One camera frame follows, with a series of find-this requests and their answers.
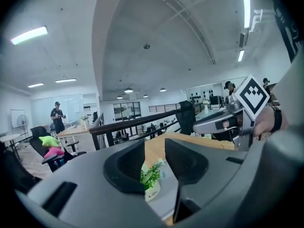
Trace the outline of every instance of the tiled floor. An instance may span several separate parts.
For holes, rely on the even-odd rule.
[[[78,152],[96,151],[93,143],[92,136],[90,134],[83,134],[75,137],[76,141],[79,141]],[[71,147],[66,147],[66,150],[72,153]],[[29,143],[21,143],[18,146],[18,154],[21,158],[20,162],[27,169],[29,173],[40,178],[46,178],[51,175],[52,172],[47,164],[41,164],[43,157],[39,155]]]

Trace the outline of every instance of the black wristband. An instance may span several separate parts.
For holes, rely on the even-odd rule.
[[[281,128],[282,125],[282,112],[279,108],[277,108],[276,106],[272,106],[272,109],[275,112],[275,125],[272,128],[272,130],[270,131],[271,133],[278,131]]]

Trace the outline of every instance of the ceiling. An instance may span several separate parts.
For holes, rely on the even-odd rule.
[[[181,9],[176,9],[175,1]],[[276,26],[274,17],[257,24],[248,36],[243,61],[238,63],[243,0],[175,1],[124,0],[106,40],[103,100],[116,99],[126,87],[134,90],[136,98],[157,95],[161,87],[169,91],[186,89],[204,84],[219,70],[254,65],[264,54],[263,45]],[[253,9],[272,9],[271,0],[252,0],[251,20]],[[194,33],[190,20],[203,39]],[[151,47],[144,49],[145,43]]]
[[[91,38],[96,0],[23,0],[8,17],[0,57],[0,82],[30,93],[95,85]],[[10,40],[46,26],[48,34],[18,45]],[[69,83],[55,80],[76,78]],[[44,86],[27,86],[44,83]]]
[[[186,89],[219,70],[254,65],[275,26],[273,21],[257,25],[237,63],[243,0],[119,0],[120,6],[111,1],[103,0],[103,9],[115,14],[112,20],[99,14],[98,0],[21,1],[3,32],[0,83],[36,93],[97,82],[103,100],[115,100],[126,87],[134,90],[131,98],[154,96],[161,87]],[[271,0],[252,0],[252,10],[271,8]],[[109,30],[97,26],[94,31],[95,17]],[[41,26],[47,35],[16,46],[10,42]],[[94,39],[105,47],[94,49]],[[94,62],[92,53],[103,55],[102,63]],[[64,78],[77,81],[55,83]],[[40,82],[45,85],[27,88]]]

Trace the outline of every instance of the office room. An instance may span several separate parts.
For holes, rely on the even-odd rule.
[[[251,181],[235,196],[245,202],[262,150],[279,158],[285,143],[272,133],[300,123],[284,82],[299,75],[302,41],[286,13],[278,0],[18,1],[0,47],[3,163],[26,176],[14,189],[77,227],[120,227],[117,207],[130,226],[191,227],[244,173]],[[265,173],[276,178],[281,161]],[[65,188],[75,195],[48,208]]]

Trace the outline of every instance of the standing fan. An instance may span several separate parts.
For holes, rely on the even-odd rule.
[[[28,128],[29,120],[25,115],[20,115],[17,118],[17,125],[20,129],[26,130]]]

